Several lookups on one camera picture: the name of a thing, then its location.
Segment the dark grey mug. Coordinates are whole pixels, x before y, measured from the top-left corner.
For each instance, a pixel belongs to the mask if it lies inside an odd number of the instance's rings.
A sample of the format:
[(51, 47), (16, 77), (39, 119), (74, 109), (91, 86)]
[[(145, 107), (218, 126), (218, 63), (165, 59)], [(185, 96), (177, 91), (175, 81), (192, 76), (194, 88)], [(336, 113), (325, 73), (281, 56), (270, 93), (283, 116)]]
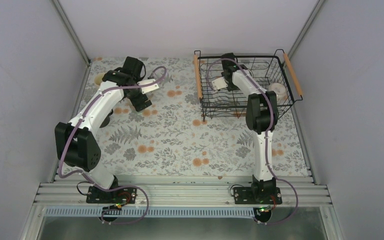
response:
[(103, 120), (103, 122), (101, 123), (100, 125), (100, 128), (104, 128), (106, 127), (109, 123), (110, 123), (110, 120), (111, 120), (111, 116), (113, 115), (114, 111), (111, 110), (108, 115), (105, 117), (105, 119)]

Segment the floral pastel mug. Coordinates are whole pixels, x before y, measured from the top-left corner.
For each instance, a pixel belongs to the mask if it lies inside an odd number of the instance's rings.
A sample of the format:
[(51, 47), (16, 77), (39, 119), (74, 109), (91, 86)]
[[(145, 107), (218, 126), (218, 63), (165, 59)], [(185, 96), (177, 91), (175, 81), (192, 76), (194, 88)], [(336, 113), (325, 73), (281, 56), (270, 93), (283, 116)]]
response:
[(146, 110), (148, 107), (152, 105), (151, 100), (139, 100), (139, 101), (133, 101), (132, 99), (130, 100), (134, 110), (137, 113), (141, 113), (144, 110)]

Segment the cream ribbed mug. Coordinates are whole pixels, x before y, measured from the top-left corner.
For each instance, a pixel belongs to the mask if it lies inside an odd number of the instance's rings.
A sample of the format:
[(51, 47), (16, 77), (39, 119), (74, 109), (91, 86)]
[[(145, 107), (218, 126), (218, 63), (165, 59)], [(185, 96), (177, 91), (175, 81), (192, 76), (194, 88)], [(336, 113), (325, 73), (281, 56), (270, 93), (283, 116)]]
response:
[(101, 83), (103, 82), (103, 77), (105, 76), (105, 73), (104, 72), (101, 72), (101, 73), (98, 73), (95, 77), (94, 77), (94, 85), (99, 88)]

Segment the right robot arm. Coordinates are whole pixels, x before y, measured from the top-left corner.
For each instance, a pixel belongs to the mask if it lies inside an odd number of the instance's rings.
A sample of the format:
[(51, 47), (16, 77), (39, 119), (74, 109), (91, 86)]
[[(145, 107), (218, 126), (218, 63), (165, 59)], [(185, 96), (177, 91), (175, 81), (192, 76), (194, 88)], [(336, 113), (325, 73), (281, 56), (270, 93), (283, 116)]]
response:
[(269, 187), (275, 187), (277, 179), (271, 167), (271, 146), (278, 121), (277, 95), (257, 83), (249, 70), (235, 60), (233, 53), (223, 54), (221, 64), (227, 90), (241, 91), (247, 100), (245, 123), (252, 131), (255, 155), (250, 195), (254, 202), (262, 204), (269, 199)]

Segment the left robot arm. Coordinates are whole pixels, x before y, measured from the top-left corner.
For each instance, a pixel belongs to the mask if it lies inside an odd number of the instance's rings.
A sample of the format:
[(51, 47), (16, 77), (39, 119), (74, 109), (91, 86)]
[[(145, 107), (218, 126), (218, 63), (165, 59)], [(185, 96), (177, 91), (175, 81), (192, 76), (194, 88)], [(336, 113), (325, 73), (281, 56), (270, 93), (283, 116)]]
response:
[(128, 56), (123, 66), (103, 75), (98, 90), (85, 107), (67, 123), (59, 122), (54, 129), (60, 178), (79, 174), (100, 189), (99, 196), (104, 201), (111, 203), (119, 197), (116, 177), (100, 162), (102, 152), (96, 140), (97, 132), (110, 120), (115, 105), (122, 100), (130, 100), (137, 112), (151, 106), (147, 93), (160, 88), (167, 74), (166, 67), (162, 70), (158, 79), (154, 78), (154, 72), (145, 78), (144, 63)]

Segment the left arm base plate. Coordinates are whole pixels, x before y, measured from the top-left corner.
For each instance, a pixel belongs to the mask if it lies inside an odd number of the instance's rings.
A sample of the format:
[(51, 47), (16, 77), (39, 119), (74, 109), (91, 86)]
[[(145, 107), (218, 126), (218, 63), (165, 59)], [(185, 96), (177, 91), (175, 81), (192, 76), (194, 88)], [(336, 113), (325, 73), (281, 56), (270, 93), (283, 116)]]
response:
[(134, 204), (136, 201), (137, 189), (126, 187), (117, 191), (103, 191), (94, 186), (89, 187), (86, 196), (88, 204)]

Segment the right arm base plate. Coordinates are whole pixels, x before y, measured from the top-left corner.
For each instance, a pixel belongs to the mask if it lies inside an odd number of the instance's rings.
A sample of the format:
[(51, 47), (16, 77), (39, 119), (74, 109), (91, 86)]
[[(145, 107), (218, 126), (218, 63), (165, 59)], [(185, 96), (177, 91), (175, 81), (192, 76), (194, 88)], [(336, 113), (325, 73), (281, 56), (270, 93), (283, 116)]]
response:
[(281, 205), (283, 203), (278, 187), (257, 190), (252, 186), (234, 184), (229, 191), (236, 205)]

